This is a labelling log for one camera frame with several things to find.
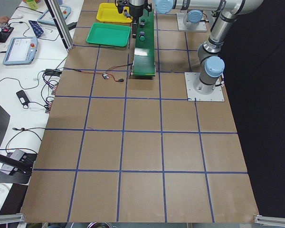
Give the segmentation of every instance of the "blue joint cap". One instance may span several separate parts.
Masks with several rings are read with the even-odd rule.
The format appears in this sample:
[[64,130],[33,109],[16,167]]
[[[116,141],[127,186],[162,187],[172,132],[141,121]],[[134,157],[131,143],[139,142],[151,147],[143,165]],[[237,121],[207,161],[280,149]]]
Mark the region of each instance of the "blue joint cap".
[[159,14],[169,13],[173,9],[174,0],[154,0],[156,12]]
[[210,77],[219,77],[225,69],[224,61],[218,56],[211,56],[206,60],[205,70]]
[[191,10],[188,12],[188,21],[191,23],[198,23],[203,18],[203,13],[200,10]]

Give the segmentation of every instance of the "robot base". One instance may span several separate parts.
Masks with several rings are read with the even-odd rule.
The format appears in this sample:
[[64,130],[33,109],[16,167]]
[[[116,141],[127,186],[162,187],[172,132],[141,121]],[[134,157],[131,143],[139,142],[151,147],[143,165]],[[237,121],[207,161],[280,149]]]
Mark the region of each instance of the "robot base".
[[199,76],[200,73],[185,72],[188,101],[225,101],[222,88],[220,86],[215,87],[213,92],[209,95],[198,93],[193,87],[193,82]]
[[177,25],[179,27],[179,31],[191,31],[191,32],[207,32],[206,24],[204,22],[199,22],[196,24],[192,24],[192,26],[187,27],[184,24],[184,17],[186,13],[177,13]]

